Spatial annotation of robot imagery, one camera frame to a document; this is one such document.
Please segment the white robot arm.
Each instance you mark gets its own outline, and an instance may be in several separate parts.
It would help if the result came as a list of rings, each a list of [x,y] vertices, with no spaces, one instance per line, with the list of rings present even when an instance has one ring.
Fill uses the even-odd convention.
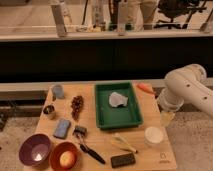
[[[206,78],[207,72],[199,64],[186,65],[166,74],[165,87],[157,98],[157,104],[162,109],[162,126],[170,124],[185,101],[213,118],[213,90],[203,84]]]

